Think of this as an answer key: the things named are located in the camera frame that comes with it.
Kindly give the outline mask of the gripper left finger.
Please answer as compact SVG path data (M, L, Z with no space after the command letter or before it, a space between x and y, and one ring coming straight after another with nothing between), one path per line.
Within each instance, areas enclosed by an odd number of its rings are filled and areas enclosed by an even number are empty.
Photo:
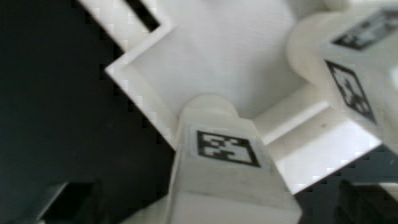
M34 215L34 224L97 223L97 184L65 182L47 193Z

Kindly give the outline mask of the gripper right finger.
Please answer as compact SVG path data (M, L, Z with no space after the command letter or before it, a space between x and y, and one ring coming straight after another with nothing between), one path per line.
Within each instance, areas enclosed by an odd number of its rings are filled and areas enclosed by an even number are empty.
M398 183L340 183L336 224L398 224Z

